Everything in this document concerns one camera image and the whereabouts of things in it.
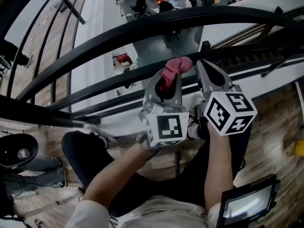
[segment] white cube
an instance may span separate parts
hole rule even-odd
[[[147,134],[151,146],[176,145],[187,137],[189,113],[147,114]]]
[[[212,92],[204,112],[221,136],[244,132],[256,115],[252,100],[240,92]]]

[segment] pink cloth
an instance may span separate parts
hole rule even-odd
[[[166,80],[166,83],[160,88],[161,91],[167,90],[177,74],[188,72],[193,67],[193,62],[189,57],[177,57],[166,63],[166,69],[161,75]]]

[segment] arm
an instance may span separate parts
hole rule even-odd
[[[233,189],[231,150],[228,136],[219,136],[208,123],[210,151],[205,180],[205,203],[207,212],[221,201],[222,192]]]
[[[149,151],[136,143],[94,177],[83,200],[95,201],[109,210],[112,199],[149,156]]]

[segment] white sleeve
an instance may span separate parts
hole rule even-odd
[[[94,201],[81,201],[66,228],[109,228],[109,212]]]
[[[217,226],[219,218],[219,208],[220,203],[217,203],[210,209],[208,213],[209,228],[215,228]]]

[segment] black monitor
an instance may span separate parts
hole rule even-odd
[[[245,186],[223,192],[217,228],[247,227],[275,206],[280,181],[270,174]]]

